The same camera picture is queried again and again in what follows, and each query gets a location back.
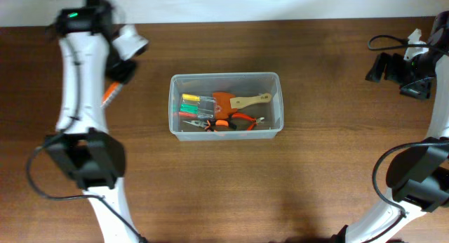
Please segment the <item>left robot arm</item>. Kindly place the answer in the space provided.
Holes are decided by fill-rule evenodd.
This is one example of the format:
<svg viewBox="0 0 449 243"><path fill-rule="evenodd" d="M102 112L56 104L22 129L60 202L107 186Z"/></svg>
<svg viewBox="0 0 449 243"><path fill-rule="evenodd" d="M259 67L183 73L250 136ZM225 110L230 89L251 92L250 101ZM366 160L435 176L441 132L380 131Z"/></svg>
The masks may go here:
<svg viewBox="0 0 449 243"><path fill-rule="evenodd" d="M105 242L146 242L134 226L124 191L126 153L111 137L105 109L135 74L148 40L133 25L115 29L110 0L64 8L53 26L63 63L56 133L41 146L87 199Z"/></svg>

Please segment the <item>clear screwdriver set case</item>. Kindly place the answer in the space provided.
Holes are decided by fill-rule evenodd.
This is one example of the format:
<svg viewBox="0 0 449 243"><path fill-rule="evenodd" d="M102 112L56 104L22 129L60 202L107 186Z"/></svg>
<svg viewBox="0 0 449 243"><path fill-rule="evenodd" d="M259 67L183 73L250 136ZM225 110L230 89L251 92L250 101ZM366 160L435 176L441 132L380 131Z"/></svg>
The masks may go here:
<svg viewBox="0 0 449 243"><path fill-rule="evenodd" d="M182 93L174 100L173 111L183 117L214 119L216 114L221 113L222 107L212 96Z"/></svg>

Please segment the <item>orange black needle-nose pliers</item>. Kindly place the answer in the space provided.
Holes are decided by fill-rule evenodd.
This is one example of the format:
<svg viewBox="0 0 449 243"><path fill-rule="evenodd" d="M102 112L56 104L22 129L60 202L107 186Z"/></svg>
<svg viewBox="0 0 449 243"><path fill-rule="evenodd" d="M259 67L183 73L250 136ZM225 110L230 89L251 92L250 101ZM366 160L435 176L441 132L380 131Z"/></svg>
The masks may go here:
<svg viewBox="0 0 449 243"><path fill-rule="evenodd" d="M215 131L216 126L227 127L232 130L236 130L236 125L227 120L183 120L184 123L192 126L201 127L205 131Z"/></svg>

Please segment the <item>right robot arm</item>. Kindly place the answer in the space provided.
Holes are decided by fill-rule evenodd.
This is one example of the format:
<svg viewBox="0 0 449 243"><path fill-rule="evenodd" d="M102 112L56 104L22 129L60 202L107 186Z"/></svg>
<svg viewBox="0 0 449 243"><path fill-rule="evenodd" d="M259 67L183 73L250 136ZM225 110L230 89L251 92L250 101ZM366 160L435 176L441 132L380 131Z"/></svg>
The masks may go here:
<svg viewBox="0 0 449 243"><path fill-rule="evenodd" d="M436 97L426 138L387 150L372 172L373 188L380 201L359 221L345 225L331 242L393 242L394 235L409 222L448 207L448 12L439 13L427 41L416 29L399 39L387 54L379 48L366 80L381 79L399 85L404 96L427 100L431 87Z"/></svg>

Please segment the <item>orange socket bit holder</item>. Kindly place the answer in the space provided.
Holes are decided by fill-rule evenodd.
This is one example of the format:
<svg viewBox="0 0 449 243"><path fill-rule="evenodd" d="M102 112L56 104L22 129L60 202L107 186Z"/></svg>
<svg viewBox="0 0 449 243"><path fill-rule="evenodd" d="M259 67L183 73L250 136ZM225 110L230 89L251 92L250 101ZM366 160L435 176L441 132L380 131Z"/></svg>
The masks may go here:
<svg viewBox="0 0 449 243"><path fill-rule="evenodd" d="M123 88L122 83L117 81L112 82L102 97L101 108L106 108L113 101L113 99L120 93L122 88Z"/></svg>

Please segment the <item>orange scraper with wooden handle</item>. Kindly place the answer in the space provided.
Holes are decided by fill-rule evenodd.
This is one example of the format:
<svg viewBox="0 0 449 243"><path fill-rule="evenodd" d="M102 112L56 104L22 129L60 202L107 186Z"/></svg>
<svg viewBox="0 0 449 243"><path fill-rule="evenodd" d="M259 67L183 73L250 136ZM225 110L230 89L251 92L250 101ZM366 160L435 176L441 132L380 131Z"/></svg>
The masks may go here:
<svg viewBox="0 0 449 243"><path fill-rule="evenodd" d="M228 92L214 92L214 99L220 111L215 113L215 119L227 119L238 110L259 103L269 103L272 99L270 93L263 93L251 97L238 97Z"/></svg>

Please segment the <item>red handled cutting pliers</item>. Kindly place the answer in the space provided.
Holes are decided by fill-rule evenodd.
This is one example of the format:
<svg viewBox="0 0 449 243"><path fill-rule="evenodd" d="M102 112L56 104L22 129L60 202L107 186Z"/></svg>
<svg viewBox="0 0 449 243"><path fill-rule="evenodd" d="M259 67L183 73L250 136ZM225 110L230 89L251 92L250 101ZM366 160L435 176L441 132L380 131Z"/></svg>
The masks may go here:
<svg viewBox="0 0 449 243"><path fill-rule="evenodd" d="M258 124L262 124L264 122L264 117L254 118L240 112L236 112L232 114L230 117L231 119L240 119L250 122L250 126L247 128L247 131L252 131Z"/></svg>

